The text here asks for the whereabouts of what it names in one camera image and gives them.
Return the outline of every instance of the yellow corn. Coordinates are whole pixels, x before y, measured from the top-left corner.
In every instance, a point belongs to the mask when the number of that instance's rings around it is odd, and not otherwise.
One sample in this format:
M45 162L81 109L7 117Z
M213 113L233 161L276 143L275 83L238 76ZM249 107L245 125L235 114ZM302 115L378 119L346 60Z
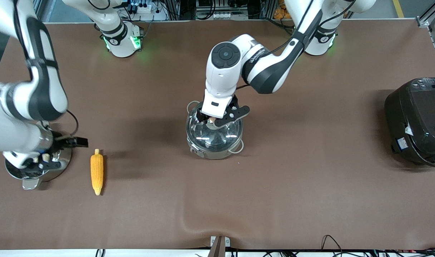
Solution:
M90 157L90 178L95 195L100 195L103 187L103 156L95 149L95 154Z

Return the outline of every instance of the floor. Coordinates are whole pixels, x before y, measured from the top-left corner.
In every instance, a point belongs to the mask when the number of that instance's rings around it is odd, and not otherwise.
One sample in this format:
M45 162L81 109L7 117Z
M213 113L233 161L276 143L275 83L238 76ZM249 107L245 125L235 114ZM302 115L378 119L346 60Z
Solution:
M420 16L435 0L376 0L365 13L355 13L355 19L384 19ZM91 20L62 0L47 0L45 11L40 15L46 22L90 22ZM0 34L0 59L8 38Z

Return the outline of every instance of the black stripe on robot arm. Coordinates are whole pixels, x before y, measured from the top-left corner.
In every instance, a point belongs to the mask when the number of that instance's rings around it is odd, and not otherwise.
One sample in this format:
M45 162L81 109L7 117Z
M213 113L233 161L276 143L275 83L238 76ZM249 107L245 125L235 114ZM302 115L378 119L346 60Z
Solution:
M13 117L15 117L15 118L18 119L18 120L27 120L24 116L22 116L22 115L18 112L18 110L17 110L17 108L16 108L16 106L15 106L14 100L13 100L13 95L14 95L15 89L16 89L16 87L17 87L18 85L19 85L19 83L12 84L12 85L10 86L10 89L7 90L7 93L6 93L6 96L5 96L6 106L8 107L8 112L9 112Z
M55 62L56 57L54 55L53 44L51 43L51 37L49 36L49 32L46 29L46 26L41 21L38 21L33 17L29 17L27 19L27 27L30 36L30 43L32 44L35 56L37 56L39 60L44 60L37 61L34 64L34 66L38 69L39 80L35 91L33 91L32 95L30 96L30 101L28 105L29 114L35 120L55 120L59 118L63 114L63 112L57 111L54 108L53 103L51 102L50 91L51 87L54 85L51 85L50 76L47 70L48 66L46 65L45 61L45 53L43 52L44 47L41 41L41 31L43 31L48 37L48 41L51 45L51 50L53 53L52 55L54 58L53 63L57 67ZM60 90L64 90L62 84L56 86L59 86Z

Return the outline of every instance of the yellow floor line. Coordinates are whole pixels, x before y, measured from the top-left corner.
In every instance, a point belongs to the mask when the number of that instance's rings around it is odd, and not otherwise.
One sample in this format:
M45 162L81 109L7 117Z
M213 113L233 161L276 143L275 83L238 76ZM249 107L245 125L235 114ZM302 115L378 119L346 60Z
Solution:
M392 0L394 2L395 11L397 12L397 16L399 18L405 18L405 15L403 15L402 7L400 6L399 0Z

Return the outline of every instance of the green status light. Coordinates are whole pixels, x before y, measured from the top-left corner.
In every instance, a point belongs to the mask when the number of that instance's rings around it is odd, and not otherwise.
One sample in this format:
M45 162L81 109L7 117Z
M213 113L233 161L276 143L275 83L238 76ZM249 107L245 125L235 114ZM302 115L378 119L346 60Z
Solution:
M140 48L140 38L139 37L130 36L130 40L132 41L133 47L135 47L136 49Z
M108 45L108 41L104 37L103 37L103 40L105 41L106 48L108 48L108 50L110 50L110 46Z
M329 48L333 45L333 40L335 39L336 34L333 34L332 38L330 39L330 45Z

